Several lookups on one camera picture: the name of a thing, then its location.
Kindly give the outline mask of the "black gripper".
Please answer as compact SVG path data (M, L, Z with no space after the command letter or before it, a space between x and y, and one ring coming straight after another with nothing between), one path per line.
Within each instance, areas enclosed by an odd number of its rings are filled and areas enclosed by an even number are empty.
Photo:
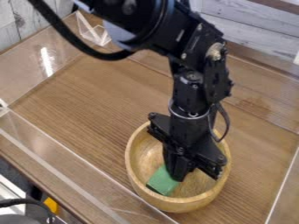
M148 114L146 131L162 143L162 160L172 179L182 182L186 174L196 169L212 179L218 179L228 159L217 143L228 130L222 136L216 136L213 124L217 113L225 123L229 122L225 109L216 103L204 115L181 113L173 106L169 110L169 115Z

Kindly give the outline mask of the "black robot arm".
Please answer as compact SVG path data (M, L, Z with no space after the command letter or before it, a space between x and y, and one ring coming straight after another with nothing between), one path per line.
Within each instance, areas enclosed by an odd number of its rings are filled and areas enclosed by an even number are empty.
M226 41L221 31L182 0L73 0L99 17L118 47L149 50L169 61L172 98L168 115L148 115L148 133L162 143L170 177L182 181L198 169L217 179L228 159L213 125L230 96Z

